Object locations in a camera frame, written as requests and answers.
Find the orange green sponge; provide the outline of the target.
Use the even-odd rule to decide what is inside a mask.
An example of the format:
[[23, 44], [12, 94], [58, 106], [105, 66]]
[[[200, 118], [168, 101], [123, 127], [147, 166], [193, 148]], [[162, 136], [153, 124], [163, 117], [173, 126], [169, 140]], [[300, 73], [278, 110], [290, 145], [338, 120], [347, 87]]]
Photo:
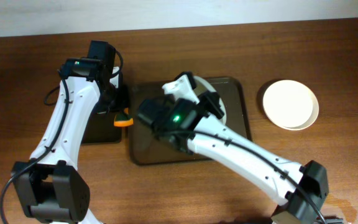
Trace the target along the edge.
[[129, 109], [124, 108], [117, 112], [114, 117], [114, 126], [119, 128], [125, 128], [134, 124], [133, 117], [129, 114]]

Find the pale green plate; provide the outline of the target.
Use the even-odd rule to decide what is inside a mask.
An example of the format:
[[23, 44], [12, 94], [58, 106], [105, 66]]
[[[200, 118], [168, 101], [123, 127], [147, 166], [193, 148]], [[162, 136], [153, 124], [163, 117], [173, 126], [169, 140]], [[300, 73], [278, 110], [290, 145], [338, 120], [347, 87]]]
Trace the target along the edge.
[[226, 124], [226, 108], [217, 90], [204, 78], [194, 76], [196, 88], [193, 90], [199, 99], [198, 106], [215, 115], [217, 119]]

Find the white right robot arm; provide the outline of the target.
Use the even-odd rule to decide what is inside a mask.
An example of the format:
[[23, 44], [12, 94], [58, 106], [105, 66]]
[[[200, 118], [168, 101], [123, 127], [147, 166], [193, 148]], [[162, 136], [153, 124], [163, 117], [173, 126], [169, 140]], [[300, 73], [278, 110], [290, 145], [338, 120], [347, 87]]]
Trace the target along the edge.
[[182, 72], [162, 90], [163, 96], [145, 99], [136, 111], [155, 139], [217, 161], [253, 183], [277, 204], [273, 223], [327, 223], [321, 207], [328, 177], [321, 164], [284, 159], [227, 127], [221, 96], [204, 78]]

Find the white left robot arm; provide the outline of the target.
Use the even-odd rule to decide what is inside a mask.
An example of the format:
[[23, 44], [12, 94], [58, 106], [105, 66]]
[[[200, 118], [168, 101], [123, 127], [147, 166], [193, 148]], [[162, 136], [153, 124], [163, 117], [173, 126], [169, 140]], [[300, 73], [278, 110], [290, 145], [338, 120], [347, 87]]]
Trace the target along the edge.
[[116, 99], [123, 66], [96, 58], [69, 58], [58, 69], [60, 94], [39, 145], [16, 162], [10, 182], [24, 215], [40, 223], [99, 223], [90, 188], [78, 173], [78, 154], [90, 116], [103, 97]]

